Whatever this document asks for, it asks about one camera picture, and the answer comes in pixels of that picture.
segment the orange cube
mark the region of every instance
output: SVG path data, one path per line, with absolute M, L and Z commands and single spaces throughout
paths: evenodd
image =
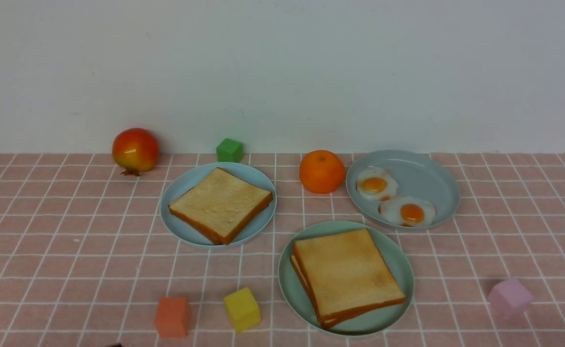
M 159 301 L 154 325 L 161 338 L 179 338 L 188 335 L 190 305 L 188 299 L 168 296 Z

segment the pink cube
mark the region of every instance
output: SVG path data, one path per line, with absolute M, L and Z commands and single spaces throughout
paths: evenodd
M 507 279 L 494 286 L 488 295 L 490 305 L 505 319 L 523 313 L 531 305 L 533 296 L 517 279 Z

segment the toast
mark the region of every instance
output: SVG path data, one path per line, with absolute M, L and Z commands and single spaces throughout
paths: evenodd
M 274 200 L 271 191 L 216 167 L 169 204 L 169 212 L 213 244 L 230 244 Z
M 293 254 L 291 255 L 291 266 L 293 266 L 293 270 L 296 271 L 297 277 L 298 277 L 298 279 L 300 279 L 300 283 L 302 284 L 302 288 L 304 288 L 304 291 L 308 295 L 310 303 L 311 303 L 311 305 L 313 306 L 313 309 L 316 312 L 315 294 L 313 293 L 313 290 L 307 284 L 306 278 L 304 277 L 304 274 L 302 274 L 302 271 L 300 270 L 300 265 L 298 265 L 298 263 L 297 263 L 296 256 L 293 255 Z M 319 324 L 322 326 L 323 329 L 330 329 L 331 327 L 334 327 L 334 326 L 342 323 L 345 320 L 356 318 L 357 316 L 361 316 L 362 314 L 364 314 L 366 312 L 363 312 L 363 311 L 354 312 L 353 314 L 348 315 L 348 316 L 344 316 L 344 317 L 340 317 L 340 318 L 331 318 L 331 319 L 326 319 L 326 320 L 322 320 L 320 317 L 317 316 L 317 321 L 319 322 Z
M 324 327 L 406 300 L 366 228 L 297 240 L 293 255 Z

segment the yellow cube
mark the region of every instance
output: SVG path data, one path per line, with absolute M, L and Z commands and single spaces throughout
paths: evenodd
M 261 310 L 248 287 L 225 297 L 225 308 L 231 325 L 240 333 L 261 322 Z

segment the green cube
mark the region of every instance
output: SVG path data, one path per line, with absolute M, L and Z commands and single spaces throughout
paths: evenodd
M 241 142 L 226 138 L 216 147 L 219 162 L 241 162 L 243 145 Z

